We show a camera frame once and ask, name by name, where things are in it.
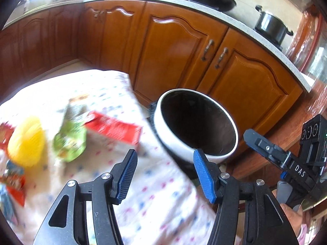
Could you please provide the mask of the pink sleeve forearm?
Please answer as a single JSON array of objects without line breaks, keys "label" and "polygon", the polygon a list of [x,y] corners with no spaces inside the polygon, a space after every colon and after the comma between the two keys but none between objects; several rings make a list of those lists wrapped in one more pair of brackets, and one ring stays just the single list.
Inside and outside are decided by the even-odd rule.
[{"label": "pink sleeve forearm", "polygon": [[306,224],[301,224],[299,233],[297,235],[297,240],[299,245],[304,245],[305,244],[305,236],[307,234],[307,225]]}]

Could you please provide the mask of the right hand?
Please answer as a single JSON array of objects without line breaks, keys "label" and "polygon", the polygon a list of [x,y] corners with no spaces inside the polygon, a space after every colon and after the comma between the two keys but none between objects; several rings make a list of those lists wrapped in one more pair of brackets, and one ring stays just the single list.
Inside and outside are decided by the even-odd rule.
[{"label": "right hand", "polygon": [[286,204],[280,204],[280,206],[286,214],[286,217],[288,218],[296,237],[299,233],[301,224],[306,224],[307,230],[309,229],[311,223],[310,211],[304,212],[301,206],[299,206],[297,212],[295,212],[291,207],[287,206]]}]

